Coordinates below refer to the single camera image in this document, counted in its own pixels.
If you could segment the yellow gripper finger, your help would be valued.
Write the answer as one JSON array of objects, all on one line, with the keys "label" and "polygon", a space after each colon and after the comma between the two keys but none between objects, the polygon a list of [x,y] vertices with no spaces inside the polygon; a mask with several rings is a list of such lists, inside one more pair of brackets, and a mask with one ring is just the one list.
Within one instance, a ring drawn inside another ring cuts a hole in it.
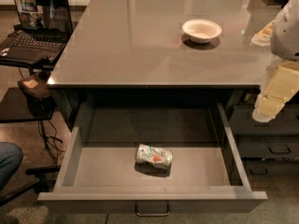
[{"label": "yellow gripper finger", "polygon": [[258,122],[269,122],[282,110],[284,104],[258,95],[252,112],[252,118]]},{"label": "yellow gripper finger", "polygon": [[281,63],[274,71],[265,90],[267,97],[281,102],[289,102],[299,91],[299,63]]}]

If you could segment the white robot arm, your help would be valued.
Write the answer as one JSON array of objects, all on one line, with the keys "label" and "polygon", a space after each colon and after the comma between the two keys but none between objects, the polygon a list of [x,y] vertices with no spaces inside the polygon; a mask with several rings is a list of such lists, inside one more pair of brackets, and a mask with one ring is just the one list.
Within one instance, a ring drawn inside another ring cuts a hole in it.
[{"label": "white robot arm", "polygon": [[251,42],[269,46],[275,58],[266,67],[252,117],[274,119],[299,91],[299,0],[289,0]]}]

